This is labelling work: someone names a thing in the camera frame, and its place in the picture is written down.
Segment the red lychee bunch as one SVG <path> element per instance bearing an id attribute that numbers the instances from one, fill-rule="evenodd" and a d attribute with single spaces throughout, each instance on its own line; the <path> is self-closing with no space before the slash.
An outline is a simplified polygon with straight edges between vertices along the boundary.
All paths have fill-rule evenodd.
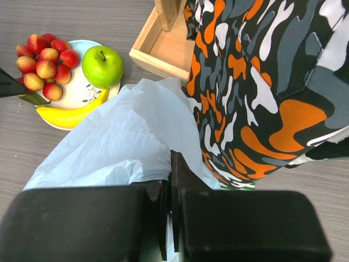
<path id="1" fill-rule="evenodd" d="M 55 35 L 32 34 L 27 44 L 15 49 L 16 66 L 22 76 L 17 80 L 27 94 L 19 98 L 35 106 L 62 98 L 63 84 L 72 79 L 72 70 L 80 64 L 80 54 L 71 45 Z"/>

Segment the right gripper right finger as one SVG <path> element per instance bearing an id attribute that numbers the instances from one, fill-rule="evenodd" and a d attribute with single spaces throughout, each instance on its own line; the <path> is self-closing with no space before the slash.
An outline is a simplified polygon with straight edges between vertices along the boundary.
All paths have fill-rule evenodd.
<path id="1" fill-rule="evenodd" d="M 289 190 L 213 190 L 171 153 L 174 251 L 180 261 L 330 261 L 310 200 Z"/>

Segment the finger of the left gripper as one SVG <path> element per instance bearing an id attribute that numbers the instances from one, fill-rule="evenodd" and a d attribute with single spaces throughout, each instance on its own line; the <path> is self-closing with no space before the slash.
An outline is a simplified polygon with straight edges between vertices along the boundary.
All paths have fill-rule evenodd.
<path id="1" fill-rule="evenodd" d="M 10 76 L 2 68 L 0 69 L 0 98 L 27 95 L 28 93 L 23 83 Z"/>

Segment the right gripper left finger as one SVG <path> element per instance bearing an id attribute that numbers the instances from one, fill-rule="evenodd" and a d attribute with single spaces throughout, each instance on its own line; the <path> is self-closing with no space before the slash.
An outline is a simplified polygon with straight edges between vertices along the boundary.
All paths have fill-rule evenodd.
<path id="1" fill-rule="evenodd" d="M 1 221 L 1 261 L 164 261 L 168 183 L 21 192 Z"/>

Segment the light blue plastic bag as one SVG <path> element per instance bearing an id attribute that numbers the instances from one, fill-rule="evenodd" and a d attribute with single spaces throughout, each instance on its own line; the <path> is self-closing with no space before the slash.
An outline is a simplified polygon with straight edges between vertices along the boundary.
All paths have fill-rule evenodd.
<path id="1" fill-rule="evenodd" d="M 142 79 L 95 109 L 36 168 L 25 189 L 122 186 L 167 179 L 171 152 L 219 189 L 202 161 L 200 140 L 180 81 Z"/>

